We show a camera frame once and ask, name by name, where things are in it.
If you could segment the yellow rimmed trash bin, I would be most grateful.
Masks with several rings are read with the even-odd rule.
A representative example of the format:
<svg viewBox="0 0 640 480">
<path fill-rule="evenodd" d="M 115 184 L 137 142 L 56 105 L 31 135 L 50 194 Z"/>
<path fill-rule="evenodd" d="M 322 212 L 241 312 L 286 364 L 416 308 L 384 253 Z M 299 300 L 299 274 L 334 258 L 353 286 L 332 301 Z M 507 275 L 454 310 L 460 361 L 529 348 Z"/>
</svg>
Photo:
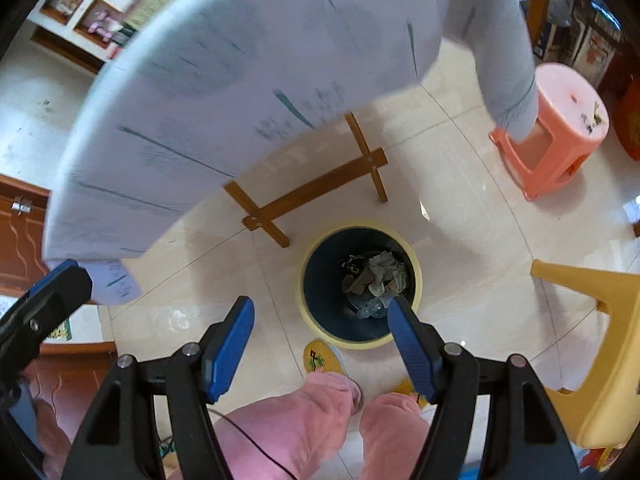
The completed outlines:
<svg viewBox="0 0 640 480">
<path fill-rule="evenodd" d="M 298 307 L 308 327 L 337 347 L 363 351 L 392 341 L 392 302 L 416 310 L 423 290 L 418 257 L 395 231 L 355 222 L 320 237 L 299 273 Z"/>
</svg>

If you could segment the brown wooden door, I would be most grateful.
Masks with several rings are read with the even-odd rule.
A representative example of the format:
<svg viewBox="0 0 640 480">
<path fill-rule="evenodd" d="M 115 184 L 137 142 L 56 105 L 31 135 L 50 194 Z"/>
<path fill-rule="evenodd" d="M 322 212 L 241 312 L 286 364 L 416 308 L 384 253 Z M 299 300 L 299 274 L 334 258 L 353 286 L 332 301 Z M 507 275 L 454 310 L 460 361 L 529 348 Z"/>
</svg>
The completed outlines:
<svg viewBox="0 0 640 480">
<path fill-rule="evenodd" d="M 41 261 L 49 191 L 7 176 L 0 181 L 1 293 L 18 298 L 49 272 Z"/>
</svg>

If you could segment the pink trouser right leg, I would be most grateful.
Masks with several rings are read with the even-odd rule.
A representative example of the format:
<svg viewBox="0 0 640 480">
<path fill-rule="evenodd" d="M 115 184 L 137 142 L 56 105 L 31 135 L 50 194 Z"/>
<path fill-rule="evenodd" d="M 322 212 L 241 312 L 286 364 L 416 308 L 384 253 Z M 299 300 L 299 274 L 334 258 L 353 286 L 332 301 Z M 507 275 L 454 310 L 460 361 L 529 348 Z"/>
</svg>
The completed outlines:
<svg viewBox="0 0 640 480">
<path fill-rule="evenodd" d="M 360 479 L 409 479 L 429 431 L 416 396 L 398 392 L 378 396 L 364 408 L 360 419 Z"/>
</svg>

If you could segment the pink trouser leg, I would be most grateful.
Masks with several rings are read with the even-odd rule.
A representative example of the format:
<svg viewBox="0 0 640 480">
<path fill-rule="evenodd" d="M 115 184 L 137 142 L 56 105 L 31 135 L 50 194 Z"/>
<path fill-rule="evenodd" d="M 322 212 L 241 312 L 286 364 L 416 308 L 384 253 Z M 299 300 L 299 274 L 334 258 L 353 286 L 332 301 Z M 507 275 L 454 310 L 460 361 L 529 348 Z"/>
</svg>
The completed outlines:
<svg viewBox="0 0 640 480">
<path fill-rule="evenodd" d="M 409 479 L 429 431 L 416 396 L 398 392 L 378 396 L 364 408 L 360 419 L 360 479 Z"/>
<path fill-rule="evenodd" d="M 322 411 L 300 388 L 245 405 L 216 422 L 233 478 L 308 479 L 340 450 L 350 418 Z"/>
</svg>

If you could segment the yellow slipper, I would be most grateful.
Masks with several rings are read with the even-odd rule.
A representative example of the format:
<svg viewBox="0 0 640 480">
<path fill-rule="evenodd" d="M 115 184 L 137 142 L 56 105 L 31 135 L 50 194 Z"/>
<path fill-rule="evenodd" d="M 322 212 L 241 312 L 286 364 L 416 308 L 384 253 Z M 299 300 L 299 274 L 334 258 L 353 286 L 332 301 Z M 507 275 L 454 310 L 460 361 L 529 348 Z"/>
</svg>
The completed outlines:
<svg viewBox="0 0 640 480">
<path fill-rule="evenodd" d="M 346 419 L 362 408 L 363 393 L 346 372 L 340 352 L 330 344 L 315 339 L 303 351 L 306 377 L 300 395 L 322 411 Z"/>
</svg>

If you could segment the pink trouser left leg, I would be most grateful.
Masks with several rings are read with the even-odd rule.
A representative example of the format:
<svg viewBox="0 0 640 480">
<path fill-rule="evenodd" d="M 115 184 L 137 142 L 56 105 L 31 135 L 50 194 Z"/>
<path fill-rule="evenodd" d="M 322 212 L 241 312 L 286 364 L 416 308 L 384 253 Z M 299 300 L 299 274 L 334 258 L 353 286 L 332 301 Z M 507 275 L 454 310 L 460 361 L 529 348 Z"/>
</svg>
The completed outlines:
<svg viewBox="0 0 640 480">
<path fill-rule="evenodd" d="M 300 388 L 245 405 L 216 422 L 233 478 L 308 479 L 340 450 L 350 418 L 322 411 Z"/>
</svg>

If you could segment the yellow plastic chair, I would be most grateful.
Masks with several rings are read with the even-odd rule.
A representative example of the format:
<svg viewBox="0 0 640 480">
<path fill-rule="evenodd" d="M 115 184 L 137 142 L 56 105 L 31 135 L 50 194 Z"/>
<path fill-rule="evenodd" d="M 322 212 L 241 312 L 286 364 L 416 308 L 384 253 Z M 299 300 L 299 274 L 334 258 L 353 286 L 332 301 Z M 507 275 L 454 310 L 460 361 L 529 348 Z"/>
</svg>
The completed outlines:
<svg viewBox="0 0 640 480">
<path fill-rule="evenodd" d="M 608 328 L 575 390 L 548 389 L 564 429 L 580 448 L 617 448 L 639 423 L 639 277 L 534 260 L 535 278 L 596 300 Z"/>
</svg>

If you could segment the teal white patterned tablecloth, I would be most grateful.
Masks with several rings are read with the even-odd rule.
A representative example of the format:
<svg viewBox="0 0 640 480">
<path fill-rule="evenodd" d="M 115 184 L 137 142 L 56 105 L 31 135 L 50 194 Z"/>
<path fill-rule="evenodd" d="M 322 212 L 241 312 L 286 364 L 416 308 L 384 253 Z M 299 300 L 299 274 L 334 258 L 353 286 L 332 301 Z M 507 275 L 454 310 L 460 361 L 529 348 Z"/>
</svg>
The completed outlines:
<svg viewBox="0 0 640 480">
<path fill-rule="evenodd" d="M 172 0 L 93 81 L 47 208 L 42 258 L 72 259 L 100 304 L 215 188 L 296 136 L 420 84 L 450 40 L 512 140 L 538 114 L 518 0 Z"/>
</svg>

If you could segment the pink plastic stool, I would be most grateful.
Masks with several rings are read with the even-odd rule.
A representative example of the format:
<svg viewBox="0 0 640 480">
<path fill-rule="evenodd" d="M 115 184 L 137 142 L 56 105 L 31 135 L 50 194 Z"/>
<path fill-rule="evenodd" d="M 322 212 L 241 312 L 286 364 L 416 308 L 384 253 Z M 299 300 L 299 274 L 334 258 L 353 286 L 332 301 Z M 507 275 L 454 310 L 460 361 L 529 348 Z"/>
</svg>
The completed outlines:
<svg viewBox="0 0 640 480">
<path fill-rule="evenodd" d="M 610 128 L 608 111 L 597 90 L 576 70 L 544 63 L 536 68 L 536 79 L 538 131 L 520 148 L 514 148 L 500 128 L 489 133 L 530 202 L 567 185 Z"/>
</svg>

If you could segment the wooden table leg frame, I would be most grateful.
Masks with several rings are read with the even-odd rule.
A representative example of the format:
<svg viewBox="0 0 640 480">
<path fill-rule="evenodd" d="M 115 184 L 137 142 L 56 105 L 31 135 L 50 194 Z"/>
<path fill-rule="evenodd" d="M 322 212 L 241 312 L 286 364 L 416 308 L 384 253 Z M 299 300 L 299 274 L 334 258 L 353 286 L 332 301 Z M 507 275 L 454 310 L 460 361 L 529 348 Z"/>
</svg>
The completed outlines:
<svg viewBox="0 0 640 480">
<path fill-rule="evenodd" d="M 388 164 L 386 154 L 382 148 L 371 150 L 366 137 L 360 127 L 354 113 L 349 112 L 344 115 L 344 119 L 352 136 L 354 137 L 360 156 L 346 162 L 322 176 L 311 180 L 293 191 L 273 200 L 266 206 L 258 206 L 254 200 L 245 192 L 236 181 L 230 181 L 224 185 L 226 193 L 245 212 L 246 216 L 242 223 L 250 231 L 262 230 L 281 248 L 291 245 L 290 239 L 274 224 L 274 222 L 298 209 L 309 204 L 313 200 L 320 198 L 342 186 L 349 184 L 353 180 L 369 176 L 373 182 L 376 194 L 381 203 L 388 202 L 388 196 L 380 168 Z"/>
</svg>

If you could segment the white wall shelf unit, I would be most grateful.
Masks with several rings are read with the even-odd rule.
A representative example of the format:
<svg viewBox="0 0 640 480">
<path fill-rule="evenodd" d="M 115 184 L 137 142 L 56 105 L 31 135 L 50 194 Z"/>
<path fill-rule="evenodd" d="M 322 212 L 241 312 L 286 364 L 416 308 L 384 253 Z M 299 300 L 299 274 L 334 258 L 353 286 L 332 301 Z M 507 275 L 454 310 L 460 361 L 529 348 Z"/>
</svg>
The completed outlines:
<svg viewBox="0 0 640 480">
<path fill-rule="evenodd" d="M 116 24 L 132 0 L 39 0 L 28 20 L 101 62 L 117 50 Z"/>
</svg>

